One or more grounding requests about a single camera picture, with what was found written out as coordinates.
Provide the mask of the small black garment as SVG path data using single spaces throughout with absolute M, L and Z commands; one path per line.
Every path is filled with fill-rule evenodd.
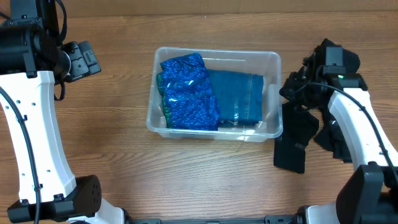
M 274 166 L 303 174 L 305 148 L 319 129 L 319 120 L 292 102 L 282 105 L 283 132 L 275 139 Z

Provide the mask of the blue denim jeans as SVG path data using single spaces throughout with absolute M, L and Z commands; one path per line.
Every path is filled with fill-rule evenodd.
M 262 121 L 263 76 L 225 70 L 208 73 L 220 108 L 220 127 L 254 126 Z

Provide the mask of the sparkly blue sequin garment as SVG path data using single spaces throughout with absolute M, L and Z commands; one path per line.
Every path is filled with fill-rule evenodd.
M 160 66 L 156 81 L 167 127 L 216 131 L 220 109 L 201 55 L 170 58 Z

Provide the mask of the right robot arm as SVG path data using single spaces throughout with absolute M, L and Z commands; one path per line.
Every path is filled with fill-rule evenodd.
M 377 120 L 359 66 L 358 55 L 324 40 L 280 89 L 290 114 L 317 108 L 336 121 L 354 167 L 335 202 L 306 207 L 297 223 L 397 223 L 397 151 Z

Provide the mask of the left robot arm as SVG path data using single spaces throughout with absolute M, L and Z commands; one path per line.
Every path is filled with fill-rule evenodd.
M 57 85 L 99 73 L 87 42 L 65 43 L 60 0 L 12 0 L 1 26 L 1 107 L 19 171 L 19 198 L 7 210 L 13 223 L 129 223 L 127 212 L 107 202 L 95 175 L 75 177 L 58 127 Z

